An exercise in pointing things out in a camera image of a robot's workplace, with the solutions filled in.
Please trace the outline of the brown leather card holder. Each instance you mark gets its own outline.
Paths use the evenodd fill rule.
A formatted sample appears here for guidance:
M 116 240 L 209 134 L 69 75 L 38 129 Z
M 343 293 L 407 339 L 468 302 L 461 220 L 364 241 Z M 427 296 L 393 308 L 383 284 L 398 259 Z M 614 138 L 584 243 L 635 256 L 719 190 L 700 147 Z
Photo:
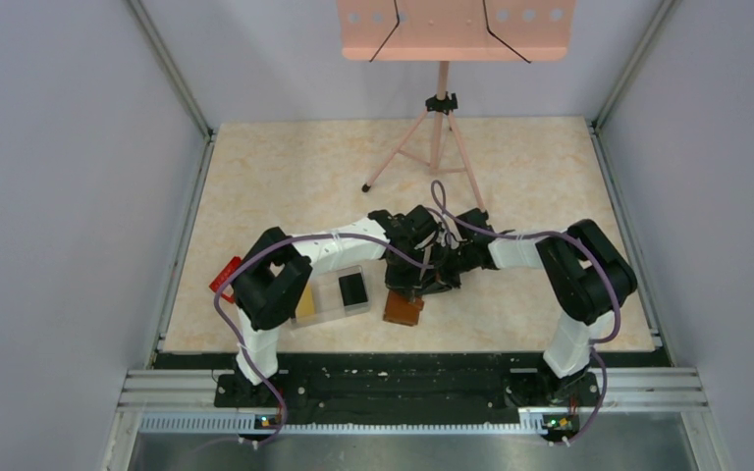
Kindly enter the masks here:
M 401 326 L 417 326 L 424 305 L 424 300 L 421 297 L 407 299 L 401 294 L 390 290 L 388 292 L 382 320 L 387 323 Z

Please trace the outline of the clear acrylic card box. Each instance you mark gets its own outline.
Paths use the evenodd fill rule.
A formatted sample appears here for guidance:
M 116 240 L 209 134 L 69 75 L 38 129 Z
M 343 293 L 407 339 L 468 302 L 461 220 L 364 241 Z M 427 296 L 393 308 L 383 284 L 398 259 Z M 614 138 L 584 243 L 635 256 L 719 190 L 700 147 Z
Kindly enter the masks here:
M 342 296 L 338 284 L 338 278 L 352 273 L 361 273 L 366 284 L 363 267 L 355 265 L 345 269 L 329 272 L 321 275 L 312 275 L 307 286 L 312 286 L 316 302 L 316 314 L 305 321 L 297 321 L 296 317 L 290 320 L 288 326 L 292 329 L 307 328 L 323 323 L 342 320 L 350 316 L 367 313 L 371 308 L 371 296 L 368 294 L 368 303 L 347 310 L 343 306 Z

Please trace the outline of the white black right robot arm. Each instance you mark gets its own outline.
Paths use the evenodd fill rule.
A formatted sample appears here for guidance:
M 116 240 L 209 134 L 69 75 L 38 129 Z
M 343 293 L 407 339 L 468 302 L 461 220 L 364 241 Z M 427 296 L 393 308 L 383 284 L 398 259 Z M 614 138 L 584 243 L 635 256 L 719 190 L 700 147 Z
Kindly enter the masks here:
M 444 265 L 449 275 L 476 268 L 542 270 L 562 314 L 536 378 L 539 396 L 562 404 L 575 393 L 575 375 L 590 362 L 597 343 L 619 334 L 618 313 L 638 288 L 636 274 L 602 228 L 591 219 L 566 230 L 528 235 L 496 233 L 478 209 L 450 215 L 460 234 L 457 255 Z

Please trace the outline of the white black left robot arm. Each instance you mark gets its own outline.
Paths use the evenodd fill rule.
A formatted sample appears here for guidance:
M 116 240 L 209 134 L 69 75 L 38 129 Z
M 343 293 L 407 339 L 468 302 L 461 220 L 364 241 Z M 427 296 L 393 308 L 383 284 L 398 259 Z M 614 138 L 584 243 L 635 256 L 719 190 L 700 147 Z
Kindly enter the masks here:
M 442 225 L 423 206 L 408 214 L 375 210 L 338 228 L 288 235 L 281 228 L 264 231 L 235 266 L 217 279 L 213 305 L 238 340 L 239 394 L 252 405 L 269 402 L 278 371 L 281 327 L 296 315 L 313 279 L 384 260 L 400 273 L 403 289 L 416 289 L 419 274 L 430 268 L 428 245 L 442 237 Z

